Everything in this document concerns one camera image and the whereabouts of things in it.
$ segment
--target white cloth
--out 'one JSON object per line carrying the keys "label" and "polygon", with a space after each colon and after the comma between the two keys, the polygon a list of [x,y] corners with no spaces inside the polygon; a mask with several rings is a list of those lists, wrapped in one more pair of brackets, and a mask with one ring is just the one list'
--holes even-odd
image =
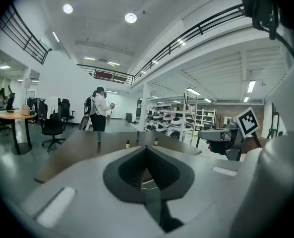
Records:
{"label": "white cloth", "polygon": [[94,101],[95,101],[96,114],[106,116],[106,111],[111,109],[111,106],[106,105],[104,96],[100,94],[96,94]]}
{"label": "white cloth", "polygon": [[59,109],[59,98],[51,96],[45,100],[44,104],[48,106],[47,119],[50,119],[52,113],[57,113]]}

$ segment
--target whiteboard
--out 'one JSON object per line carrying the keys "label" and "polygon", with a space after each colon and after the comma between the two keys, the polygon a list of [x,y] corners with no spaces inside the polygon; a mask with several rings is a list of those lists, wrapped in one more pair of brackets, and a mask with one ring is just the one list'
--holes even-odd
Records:
{"label": "whiteboard", "polygon": [[33,92],[33,91],[27,91],[27,96],[26,98],[34,98],[36,95],[36,92]]}

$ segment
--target white jacket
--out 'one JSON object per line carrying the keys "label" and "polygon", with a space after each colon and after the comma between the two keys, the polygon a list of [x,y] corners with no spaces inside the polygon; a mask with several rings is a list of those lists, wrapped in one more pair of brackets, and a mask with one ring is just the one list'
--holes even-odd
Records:
{"label": "white jacket", "polygon": [[92,106],[91,114],[92,114],[92,110],[95,110],[96,114],[106,116],[106,111],[111,109],[111,107],[110,105],[106,105],[104,96],[100,94],[96,94],[94,101],[95,101],[95,106]]}

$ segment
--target pillar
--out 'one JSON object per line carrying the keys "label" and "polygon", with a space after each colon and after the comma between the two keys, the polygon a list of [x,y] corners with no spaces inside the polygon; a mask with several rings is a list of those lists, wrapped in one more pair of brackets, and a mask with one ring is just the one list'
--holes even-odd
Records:
{"label": "pillar", "polygon": [[148,98],[150,97],[150,88],[147,83],[143,85],[143,93],[142,93],[142,101],[141,101],[141,114],[140,114],[140,122],[138,126],[139,131],[143,131],[145,127],[145,119],[147,118],[147,108],[149,107]]}

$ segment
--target black metal railing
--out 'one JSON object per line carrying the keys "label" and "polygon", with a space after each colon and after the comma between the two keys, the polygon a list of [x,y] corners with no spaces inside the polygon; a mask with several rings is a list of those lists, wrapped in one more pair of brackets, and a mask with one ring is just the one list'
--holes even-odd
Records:
{"label": "black metal railing", "polygon": [[47,51],[32,34],[13,4],[1,16],[0,28],[35,60],[41,64],[44,63],[49,50]]}
{"label": "black metal railing", "polygon": [[245,17],[243,4],[239,4],[204,19],[200,23],[182,33],[180,36],[176,37],[173,41],[161,49],[143,66],[141,70],[137,72],[134,76],[134,81],[141,77],[142,74],[146,73],[147,70],[151,69],[151,67],[157,64],[163,57],[170,55],[173,50],[179,48],[180,46],[184,46],[188,41],[196,36],[203,35],[209,29],[243,16]]}
{"label": "black metal railing", "polygon": [[133,83],[133,75],[127,73],[84,64],[78,64],[78,66],[80,66],[82,69],[88,72],[88,74],[96,79],[102,79],[127,85],[131,85]]}

